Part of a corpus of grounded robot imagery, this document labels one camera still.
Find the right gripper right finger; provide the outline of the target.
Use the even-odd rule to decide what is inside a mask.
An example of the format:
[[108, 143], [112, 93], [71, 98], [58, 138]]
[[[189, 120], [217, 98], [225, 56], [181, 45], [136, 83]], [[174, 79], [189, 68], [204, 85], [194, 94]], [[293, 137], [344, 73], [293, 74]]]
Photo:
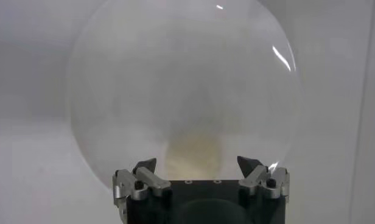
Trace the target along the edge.
[[237, 163], [242, 171], [243, 179], [239, 186], [249, 196], [261, 194], [264, 198], [274, 200], [290, 195], [290, 173], [284, 167], [269, 168], [258, 159], [237, 156]]

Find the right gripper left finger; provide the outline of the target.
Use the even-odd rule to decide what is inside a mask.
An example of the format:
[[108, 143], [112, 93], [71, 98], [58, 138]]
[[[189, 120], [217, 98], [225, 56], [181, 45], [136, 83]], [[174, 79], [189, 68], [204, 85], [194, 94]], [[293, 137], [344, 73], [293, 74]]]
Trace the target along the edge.
[[155, 174], [156, 158], [138, 162], [130, 172], [127, 169], [115, 171], [112, 177], [113, 203], [118, 208], [127, 198], [141, 201], [149, 193], [156, 197], [163, 197], [171, 190], [171, 182]]

